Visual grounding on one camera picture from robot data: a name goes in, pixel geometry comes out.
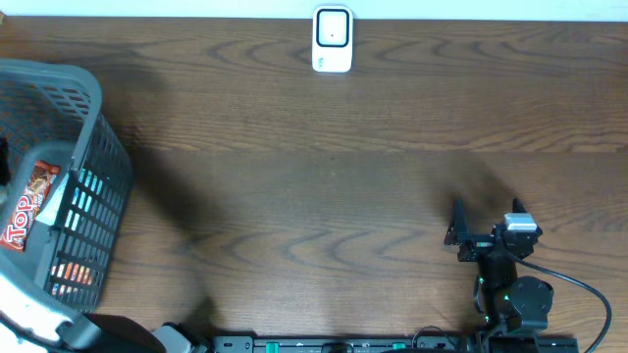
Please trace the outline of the orange snack packet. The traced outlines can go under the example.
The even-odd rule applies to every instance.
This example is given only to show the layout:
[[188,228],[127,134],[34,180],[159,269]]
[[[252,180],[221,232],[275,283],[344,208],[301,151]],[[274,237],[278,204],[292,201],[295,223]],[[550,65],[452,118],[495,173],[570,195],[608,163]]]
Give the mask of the orange snack packet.
[[75,283],[92,285],[94,282],[91,268],[73,262],[52,265],[50,275],[53,279],[62,279],[70,282],[70,284],[53,283],[50,289],[50,293],[53,296],[78,292],[79,288],[75,287]]

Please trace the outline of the white wet wipes pack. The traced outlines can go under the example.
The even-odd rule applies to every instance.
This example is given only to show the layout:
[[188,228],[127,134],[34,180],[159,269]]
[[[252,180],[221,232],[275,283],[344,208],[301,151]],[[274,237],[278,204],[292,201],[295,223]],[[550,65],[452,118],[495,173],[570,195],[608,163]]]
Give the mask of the white wet wipes pack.
[[48,220],[49,225],[53,226],[55,224],[59,209],[61,207],[61,203],[64,197],[65,189],[67,187],[67,183],[69,180],[70,174],[65,174],[64,178],[61,180],[60,184],[56,188],[52,199],[48,205]]

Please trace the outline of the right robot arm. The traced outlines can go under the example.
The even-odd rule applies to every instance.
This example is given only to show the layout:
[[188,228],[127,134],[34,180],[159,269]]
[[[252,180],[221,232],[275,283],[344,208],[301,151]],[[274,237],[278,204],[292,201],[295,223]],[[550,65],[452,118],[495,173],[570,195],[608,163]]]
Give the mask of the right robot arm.
[[512,201],[512,211],[483,234],[469,230],[462,202],[453,203],[444,244],[458,248],[458,261],[478,265],[475,306],[488,317],[489,329],[495,333],[535,334],[548,328],[552,286],[517,274],[517,265],[534,252],[542,234],[517,199]]

